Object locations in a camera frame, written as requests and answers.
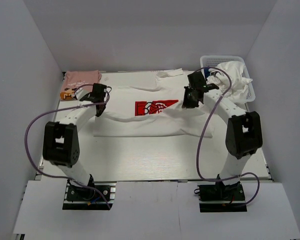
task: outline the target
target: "white t-shirt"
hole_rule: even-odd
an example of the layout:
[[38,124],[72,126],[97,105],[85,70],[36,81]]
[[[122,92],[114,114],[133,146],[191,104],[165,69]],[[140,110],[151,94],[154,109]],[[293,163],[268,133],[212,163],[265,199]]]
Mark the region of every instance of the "white t-shirt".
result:
[[[156,77],[156,88],[113,86],[110,100],[95,118],[95,137],[200,136],[209,115],[206,106],[182,108],[186,74]],[[209,124],[205,137],[212,137]]]

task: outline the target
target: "white platform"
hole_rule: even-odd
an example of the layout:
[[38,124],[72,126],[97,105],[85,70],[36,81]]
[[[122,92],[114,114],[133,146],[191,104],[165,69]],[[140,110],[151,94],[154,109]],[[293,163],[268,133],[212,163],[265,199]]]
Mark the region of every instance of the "white platform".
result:
[[[156,71],[103,73],[101,83],[108,86],[154,88],[156,74]],[[76,104],[76,101],[62,101],[59,108]],[[59,112],[56,120],[66,114],[66,111]],[[92,118],[81,129],[79,144],[80,161],[95,181],[199,179],[196,171],[198,137],[93,137],[94,122]],[[203,139],[200,152],[201,174],[207,178],[217,176],[228,153],[225,146],[226,124],[217,115],[212,117],[211,123],[215,126],[214,136]],[[47,161],[44,161],[44,171],[63,175]],[[269,177],[261,149],[248,161],[244,172],[256,173],[260,178]]]
[[[118,182],[113,207],[62,210],[64,179],[29,181],[15,224],[24,240],[291,240],[300,233],[281,183],[262,183],[247,212],[200,213],[195,182]],[[256,183],[244,183],[247,198]]]

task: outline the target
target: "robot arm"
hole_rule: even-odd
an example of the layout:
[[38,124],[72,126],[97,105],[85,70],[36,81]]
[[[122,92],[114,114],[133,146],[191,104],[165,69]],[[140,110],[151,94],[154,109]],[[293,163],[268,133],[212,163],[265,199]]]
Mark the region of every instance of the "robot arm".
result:
[[[199,102],[211,110],[222,95],[215,84],[206,84],[201,72],[188,75],[189,86],[184,87],[184,108],[195,108]],[[226,162],[217,179],[240,176],[251,155],[263,144],[261,123],[258,113],[246,112],[227,98],[222,98],[215,109],[227,124],[225,145],[228,150]],[[238,178],[222,181],[224,186],[236,187]]]
[[[103,103],[107,86],[95,83],[92,92],[79,89],[75,96],[80,105]],[[66,176],[85,186],[92,185],[93,177],[88,174],[79,161],[80,148],[78,132],[93,116],[99,117],[106,105],[92,105],[72,110],[58,122],[49,121],[45,125],[43,158],[61,169]]]

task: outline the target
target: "white cloth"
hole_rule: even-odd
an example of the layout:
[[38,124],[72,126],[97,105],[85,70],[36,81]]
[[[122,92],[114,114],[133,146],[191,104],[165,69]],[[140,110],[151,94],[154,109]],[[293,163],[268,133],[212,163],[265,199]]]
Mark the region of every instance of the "white cloth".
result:
[[[219,63],[216,68],[224,70],[231,78],[232,87],[225,97],[233,103],[245,101],[249,91],[248,84],[252,82],[251,78],[242,76],[245,64],[240,61],[227,61]],[[216,84],[223,93],[229,87],[227,76],[213,68],[210,68],[209,72],[211,76],[207,77],[207,84]]]
[[[178,69],[160,72],[156,88],[113,86],[104,113],[95,118],[95,137],[165,137],[176,135],[200,136],[209,110],[200,105],[182,108],[183,86],[187,76]],[[205,137],[212,137],[214,127],[209,124]]]

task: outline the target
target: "folded pink cloth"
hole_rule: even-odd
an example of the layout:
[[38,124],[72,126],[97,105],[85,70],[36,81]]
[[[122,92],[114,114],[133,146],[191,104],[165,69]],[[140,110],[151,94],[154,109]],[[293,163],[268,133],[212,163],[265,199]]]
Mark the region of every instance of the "folded pink cloth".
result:
[[[81,85],[97,84],[100,82],[101,73],[96,71],[67,71],[63,81],[60,99],[61,101],[72,100],[75,90]],[[92,86],[83,86],[83,89],[91,92]]]

